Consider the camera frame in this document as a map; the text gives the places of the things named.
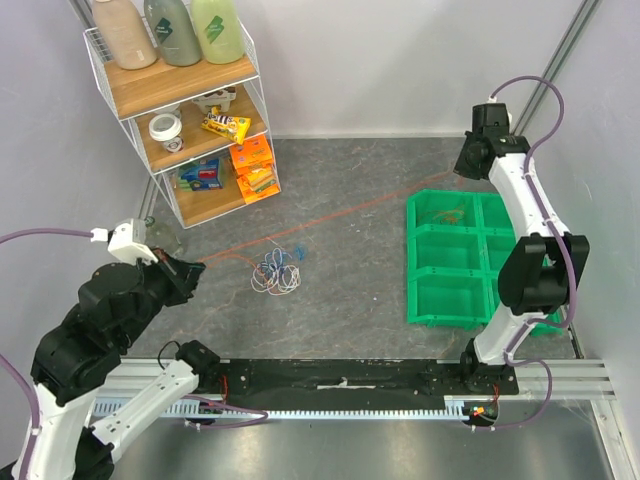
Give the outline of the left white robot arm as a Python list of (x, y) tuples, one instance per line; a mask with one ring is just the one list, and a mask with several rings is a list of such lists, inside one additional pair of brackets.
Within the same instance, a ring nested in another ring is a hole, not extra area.
[(31, 420), (20, 456), (4, 479), (108, 479), (131, 443), (164, 411), (219, 382), (220, 358), (201, 342), (183, 344), (126, 405), (87, 419), (107, 376), (165, 307), (186, 303), (206, 267), (155, 249), (155, 260), (110, 263), (78, 290), (78, 302), (40, 341), (28, 387)]

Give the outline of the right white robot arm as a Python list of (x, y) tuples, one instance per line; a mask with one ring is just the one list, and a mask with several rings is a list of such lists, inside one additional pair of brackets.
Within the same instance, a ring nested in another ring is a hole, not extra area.
[(514, 354), (534, 328), (549, 324), (561, 307), (575, 313), (590, 245), (554, 211), (536, 173), (533, 151), (525, 137), (511, 133), (505, 104), (491, 100), (473, 106), (454, 171), (494, 186), (516, 244), (498, 275), (499, 306), (460, 357), (457, 377), (469, 393), (507, 383)]

